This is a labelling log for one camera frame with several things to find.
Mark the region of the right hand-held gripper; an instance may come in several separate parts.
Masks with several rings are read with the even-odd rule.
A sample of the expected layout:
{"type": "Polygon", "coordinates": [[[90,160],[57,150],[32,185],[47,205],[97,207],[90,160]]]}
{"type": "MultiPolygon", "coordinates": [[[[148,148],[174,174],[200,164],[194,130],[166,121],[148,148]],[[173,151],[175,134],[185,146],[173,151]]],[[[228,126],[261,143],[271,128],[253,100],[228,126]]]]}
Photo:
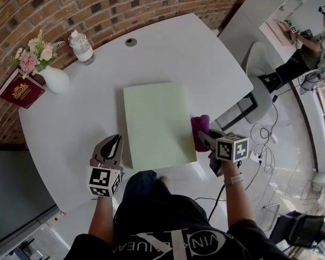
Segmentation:
{"type": "Polygon", "coordinates": [[[223,175],[222,163],[238,164],[249,156],[249,138],[232,132],[226,134],[210,128],[209,134],[198,132],[197,152],[211,151],[210,168],[217,177],[223,175]]]}

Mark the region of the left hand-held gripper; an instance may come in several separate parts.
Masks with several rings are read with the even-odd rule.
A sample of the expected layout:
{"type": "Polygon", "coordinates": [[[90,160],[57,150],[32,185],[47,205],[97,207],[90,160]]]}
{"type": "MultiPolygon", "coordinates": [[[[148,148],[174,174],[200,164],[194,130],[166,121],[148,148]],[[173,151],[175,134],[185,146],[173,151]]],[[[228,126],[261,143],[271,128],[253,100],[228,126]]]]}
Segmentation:
{"type": "Polygon", "coordinates": [[[122,182],[122,136],[109,136],[98,143],[87,167],[87,186],[92,195],[111,198],[122,182]]]}

